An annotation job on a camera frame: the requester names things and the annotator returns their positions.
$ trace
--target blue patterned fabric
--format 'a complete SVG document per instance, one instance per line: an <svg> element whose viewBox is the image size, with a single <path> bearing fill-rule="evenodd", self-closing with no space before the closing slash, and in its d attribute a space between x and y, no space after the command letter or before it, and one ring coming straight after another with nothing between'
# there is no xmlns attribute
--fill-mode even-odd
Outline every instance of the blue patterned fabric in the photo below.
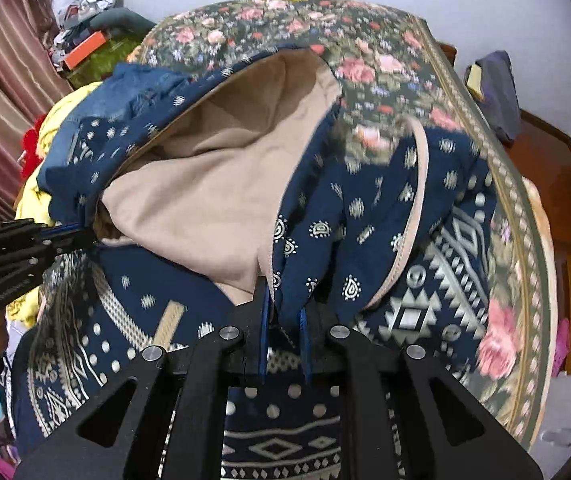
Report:
<svg viewBox="0 0 571 480"><path fill-rule="evenodd" d="M465 134L441 128L425 133L430 162L424 209L410 244L426 239L479 169L478 152ZM307 165L320 166L317 177L290 185L274 236L273 268L280 285L275 303L280 322L290 329L298 326L300 310L323 279L331 281L327 302L343 323L366 307L399 253L418 187L412 137L400 140L389 166L318 155ZM481 166L487 173L486 164ZM302 162L296 173L305 172Z"/></svg>
<svg viewBox="0 0 571 480"><path fill-rule="evenodd" d="M118 63L112 76L83 99L61 123L37 176L39 189L53 193L50 183L55 168L69 164L79 124L86 117L130 120L148 110L169 93L188 84L188 76L166 69L151 69L133 63Z"/></svg>
<svg viewBox="0 0 571 480"><path fill-rule="evenodd" d="M174 118L179 117L233 73L277 51L278 48L274 47L271 51L246 56L243 61L222 70L205 73L198 79L190 80L188 84L186 79L182 79L181 84L168 88L163 96L138 110L136 116L123 120L105 116L84 117L78 124L70 147L70 164L50 168L47 172L52 195L50 217L63 223L79 222L82 225L91 225L100 194L127 158L153 140ZM147 70L158 71L159 78L167 72L164 69ZM100 98L96 93L103 86L92 92L83 102L92 103Z"/></svg>
<svg viewBox="0 0 571 480"><path fill-rule="evenodd" d="M71 163L48 174L52 218L91 225L102 191L129 157L230 75L277 51L172 88L134 118L82 119ZM298 352L299 313L310 298L373 341L421 340L451 371L475 367L488 307L485 240L497 202L486 162L465 134L426 128L429 163L417 205L417 137L395 139L384 164L357 161L331 135L338 114L335 106L318 125L275 219L272 294L285 330L270 332L267 384L230 390L222 478L339 474L339 390L304 386ZM417 236L404 241L415 205ZM386 283L409 250L398 280ZM135 246L66 255L43 288L48 307L12 369L22 454L137 351L160 340L171 350L193 345L233 308L206 277ZM382 299L364 310L376 294ZM392 396L388 402L393 410Z"/></svg>
<svg viewBox="0 0 571 480"><path fill-rule="evenodd" d="M153 342L193 345L222 327L230 300L210 280L137 246L66 255L45 286L52 305L12 366L16 445L24 455ZM163 315L171 316L165 324Z"/></svg>

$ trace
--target geometric pattern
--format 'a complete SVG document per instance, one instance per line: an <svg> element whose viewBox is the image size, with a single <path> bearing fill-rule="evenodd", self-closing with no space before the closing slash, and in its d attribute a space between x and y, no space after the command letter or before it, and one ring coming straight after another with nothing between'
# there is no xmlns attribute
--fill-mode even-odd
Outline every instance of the geometric pattern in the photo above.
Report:
<svg viewBox="0 0 571 480"><path fill-rule="evenodd" d="M302 447L280 438L271 438L261 444L250 446L248 449L266 458L281 460L292 453L300 451Z"/></svg>
<svg viewBox="0 0 571 480"><path fill-rule="evenodd" d="M390 298L391 312L385 313L387 326L379 327L379 335L384 341L394 337L399 345L414 343L420 337L430 337L430 326L437 323L435 311L441 310L441 301L436 292L427 297L422 288L415 298L408 288L403 298Z"/></svg>

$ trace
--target bed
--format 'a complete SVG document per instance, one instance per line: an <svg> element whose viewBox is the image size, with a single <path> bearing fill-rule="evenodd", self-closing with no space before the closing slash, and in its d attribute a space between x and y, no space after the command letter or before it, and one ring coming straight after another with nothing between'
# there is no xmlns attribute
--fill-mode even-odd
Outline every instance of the bed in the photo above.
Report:
<svg viewBox="0 0 571 480"><path fill-rule="evenodd" d="M281 5L278 0L274 1L268 7ZM335 4L337 0L321 3L325 2ZM230 9L249 5L252 0L234 0L198 10L224 19ZM305 8L305 2L294 5L297 9ZM528 449L543 416L557 327L556 277L549 224L536 187L521 179L432 37L427 23L414 15L395 12L408 24L412 33L409 43L415 41L416 49L421 51L417 85L431 86L430 95L477 142L491 168L500 202L492 222L493 243L488 253L491 288L513 308L520 350L507 377L492 380L477 369L461 373L458 378ZM185 27L186 15L181 13L161 21L129 61L185 70L189 61L181 54L185 52L185 38L180 32ZM441 125L450 120L431 114L433 102L426 102L418 93L399 89L398 98L411 104L405 109L413 110L424 125Z"/></svg>

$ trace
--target pile of clothes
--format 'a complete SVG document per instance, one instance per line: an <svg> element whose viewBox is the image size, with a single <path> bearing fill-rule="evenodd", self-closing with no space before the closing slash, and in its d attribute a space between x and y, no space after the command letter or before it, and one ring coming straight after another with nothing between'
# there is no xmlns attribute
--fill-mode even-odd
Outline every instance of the pile of clothes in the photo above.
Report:
<svg viewBox="0 0 571 480"><path fill-rule="evenodd" d="M488 256L502 210L429 41L390 7L235 0L168 19L139 63L59 102L17 217L92 226L100 243L8 308L36 325L2 378L3 457L34 450L146 346L224 326L260 275L269 377L230 390L222 478L339 475L339 388L301 375L310 301L378 344L421 344L459 379L508 377L517 350L486 348L511 314L490 299L512 273Z"/></svg>
<svg viewBox="0 0 571 480"><path fill-rule="evenodd" d="M57 13L50 59L74 88L108 76L154 27L121 1L67 0Z"/></svg>

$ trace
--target floral blanket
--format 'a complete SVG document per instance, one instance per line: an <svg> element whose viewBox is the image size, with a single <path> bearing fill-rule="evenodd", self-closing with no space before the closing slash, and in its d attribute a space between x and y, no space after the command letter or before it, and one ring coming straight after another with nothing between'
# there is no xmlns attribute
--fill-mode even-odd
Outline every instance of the floral blanket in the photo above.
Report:
<svg viewBox="0 0 571 480"><path fill-rule="evenodd" d="M129 61L204 73L278 43L309 46L341 81L344 123L356 130L353 142L347 136L348 153L384 152L401 114L424 126L462 128L477 143L499 203L487 251L488 330L477 351L478 367L462 371L459 379L515 439L530 446L543 411L556 330L549 271L521 177L424 20L352 0L234 0L166 18ZM362 153L369 147L371 152Z"/></svg>

